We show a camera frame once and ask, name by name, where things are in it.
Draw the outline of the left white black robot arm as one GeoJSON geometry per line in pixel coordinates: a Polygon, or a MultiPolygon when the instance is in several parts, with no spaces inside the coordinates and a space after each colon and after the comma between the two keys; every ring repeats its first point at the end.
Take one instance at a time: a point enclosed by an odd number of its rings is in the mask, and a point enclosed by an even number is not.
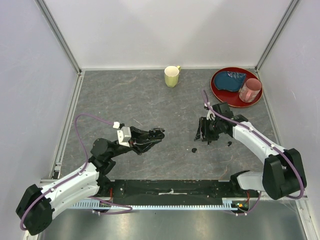
{"type": "Polygon", "coordinates": [[[117,139],[98,138],[91,156],[72,173],[42,187],[30,185],[24,192],[15,212],[20,218],[20,229],[34,236],[44,231],[60,213],[78,201],[110,191],[107,174],[115,166],[115,157],[130,151],[137,155],[150,150],[165,137],[163,128],[149,131],[122,125],[117,139]]]}

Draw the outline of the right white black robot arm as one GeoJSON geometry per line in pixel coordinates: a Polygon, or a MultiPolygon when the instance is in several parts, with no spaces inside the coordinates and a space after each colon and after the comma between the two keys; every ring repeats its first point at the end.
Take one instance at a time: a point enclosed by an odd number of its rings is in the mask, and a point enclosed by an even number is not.
{"type": "Polygon", "coordinates": [[[247,190],[265,192],[273,200],[300,199],[307,186],[302,157],[295,148],[286,149],[259,132],[241,114],[235,115],[226,102],[204,103],[207,115],[200,117],[195,140],[210,143],[227,134],[246,146],[262,163],[263,170],[244,170],[231,176],[229,191],[235,197],[247,190]]]}

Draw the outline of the black earbud charging case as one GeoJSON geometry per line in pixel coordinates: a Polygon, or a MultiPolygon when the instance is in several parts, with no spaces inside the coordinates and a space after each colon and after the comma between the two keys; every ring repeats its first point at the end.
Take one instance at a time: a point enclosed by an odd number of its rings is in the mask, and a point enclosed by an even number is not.
{"type": "Polygon", "coordinates": [[[152,128],[148,131],[148,139],[162,140],[165,137],[165,130],[163,128],[152,128]]]}

